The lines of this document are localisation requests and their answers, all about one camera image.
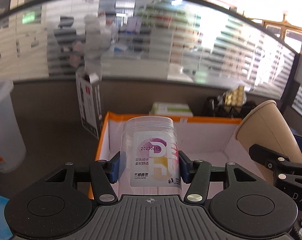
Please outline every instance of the clear plastic container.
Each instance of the clear plastic container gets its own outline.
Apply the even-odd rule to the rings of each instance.
[[[0,172],[3,173],[15,170],[26,152],[12,106],[12,89],[11,80],[0,79]]]
[[[173,121],[161,116],[128,120],[122,134],[118,197],[182,194]]]

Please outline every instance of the crosshair symbol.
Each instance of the crosshair symbol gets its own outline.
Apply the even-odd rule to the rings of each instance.
[[[156,200],[154,198],[148,198],[146,201],[149,202],[149,203],[153,203]]]

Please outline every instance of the transparent lid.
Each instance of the transparent lid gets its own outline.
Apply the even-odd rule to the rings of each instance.
[[[162,126],[174,128],[173,120],[168,117],[163,116],[140,116],[134,117],[125,122],[123,127],[123,132],[130,128],[142,127],[142,126]]]

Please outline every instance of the ribbed gray plate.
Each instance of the ribbed gray plate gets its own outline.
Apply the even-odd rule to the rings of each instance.
[[[202,207],[182,203],[177,196],[124,196],[97,209],[92,220],[61,240],[239,240],[218,228]],[[290,240],[283,235],[279,240]]]

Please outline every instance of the open cardboard box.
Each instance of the open cardboard box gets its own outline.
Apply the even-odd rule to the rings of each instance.
[[[143,115],[119,115],[110,112],[106,114],[95,160],[110,160],[121,150],[124,123],[138,116]],[[190,160],[202,159],[210,162],[212,166],[220,167],[224,167],[227,162],[235,162],[264,178],[254,161],[235,139],[234,132],[241,119],[174,116],[170,116],[170,118],[174,121],[174,128],[177,132],[178,148]],[[118,194],[118,183],[112,186],[115,193]],[[182,183],[182,199],[188,187],[189,184]],[[211,182],[208,198],[212,198],[222,190],[222,182]],[[89,198],[93,198],[91,189]]]

